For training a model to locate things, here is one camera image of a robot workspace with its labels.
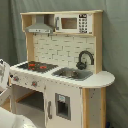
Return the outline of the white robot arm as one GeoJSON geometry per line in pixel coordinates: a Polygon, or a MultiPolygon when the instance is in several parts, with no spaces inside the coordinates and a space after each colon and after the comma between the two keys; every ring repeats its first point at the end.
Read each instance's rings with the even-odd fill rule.
{"type": "Polygon", "coordinates": [[[10,65],[0,59],[0,128],[37,128],[29,118],[13,114],[1,107],[5,100],[11,96],[9,72],[10,65]]]}

